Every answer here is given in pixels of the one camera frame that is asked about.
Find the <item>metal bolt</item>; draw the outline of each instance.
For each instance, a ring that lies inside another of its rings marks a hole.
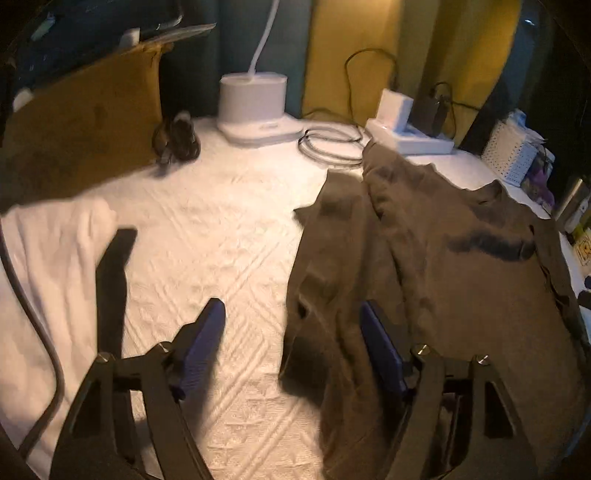
[[[101,352],[96,356],[95,361],[100,364],[105,364],[110,360],[110,358],[111,358],[110,353]]]
[[[476,361],[478,362],[479,365],[482,365],[483,367],[486,367],[487,365],[491,364],[491,361],[488,358],[488,355],[478,355],[476,357]]]
[[[418,345],[417,346],[417,354],[421,355],[421,356],[425,356],[431,353],[431,349],[429,348],[428,345]]]

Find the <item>yellow curtain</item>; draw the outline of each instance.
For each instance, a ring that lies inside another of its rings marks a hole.
[[[367,47],[398,56],[402,93],[425,95],[445,80],[453,86],[454,100],[480,107],[505,65],[520,9],[521,0],[317,0],[303,112],[324,107],[348,114],[343,64]],[[374,53],[351,62],[358,123],[375,115],[391,68],[388,59]],[[457,144],[475,117],[476,112],[456,107]]]

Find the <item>white perforated basket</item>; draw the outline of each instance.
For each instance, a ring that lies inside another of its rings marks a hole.
[[[482,154],[482,161],[507,183],[518,187],[537,153],[537,147],[527,141],[524,129],[497,122]]]

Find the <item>blue gripper pad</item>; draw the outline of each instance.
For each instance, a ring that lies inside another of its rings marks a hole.
[[[408,392],[404,379],[405,362],[382,324],[388,321],[375,303],[365,301],[361,305],[359,324],[374,370],[387,391],[404,396]]]
[[[206,379],[208,367],[215,360],[226,325],[226,309],[221,300],[211,299],[196,320],[200,330],[184,359],[180,388],[185,395]]]

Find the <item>white plastic basket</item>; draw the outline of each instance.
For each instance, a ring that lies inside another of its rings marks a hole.
[[[518,187],[537,153],[538,148],[528,141],[527,130],[497,122],[482,161],[507,183]]]

